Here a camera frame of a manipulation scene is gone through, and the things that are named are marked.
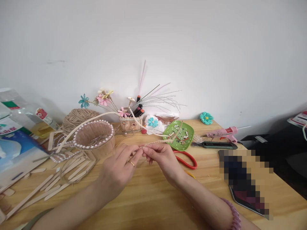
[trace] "cable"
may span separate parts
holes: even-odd
[[[303,135],[304,135],[305,140],[307,141],[307,137],[306,137],[306,133],[305,133],[305,128],[306,128],[306,127],[307,127],[307,124],[304,125],[304,127],[303,127]]]

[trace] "pink glue gun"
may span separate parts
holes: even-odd
[[[228,129],[217,129],[212,132],[206,133],[204,136],[215,138],[220,137],[221,139],[228,138],[232,143],[238,143],[238,140],[233,136],[238,133],[238,129],[235,126],[229,127]]]

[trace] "red scissors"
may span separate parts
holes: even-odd
[[[177,160],[182,163],[183,165],[185,165],[186,167],[188,167],[189,169],[193,169],[195,170],[197,168],[197,162],[196,160],[194,159],[194,157],[192,157],[190,154],[188,154],[187,152],[184,152],[184,151],[173,151],[174,153],[182,153],[184,155],[186,155],[188,158],[191,159],[191,161],[193,162],[193,166],[192,165],[189,165],[188,163],[186,163],[183,159],[181,159],[180,157],[176,156]]]

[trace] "green plate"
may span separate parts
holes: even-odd
[[[180,127],[181,121],[173,121],[164,131],[164,134],[170,135],[171,133],[176,133],[178,128]],[[173,143],[168,143],[171,147],[179,151],[185,151],[193,141],[194,137],[194,129],[186,123],[182,123],[181,130],[179,131],[177,137],[174,139]]]

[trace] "pen holder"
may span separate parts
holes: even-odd
[[[140,117],[136,118],[137,121],[143,125],[143,115]],[[138,123],[136,123],[136,121],[134,120],[133,117],[128,117],[128,118],[119,118],[119,122],[121,123],[121,128],[122,131],[141,131],[141,127]]]
[[[73,143],[77,149],[91,151],[98,158],[107,156],[115,146],[113,126],[105,120],[90,121],[77,129]]]

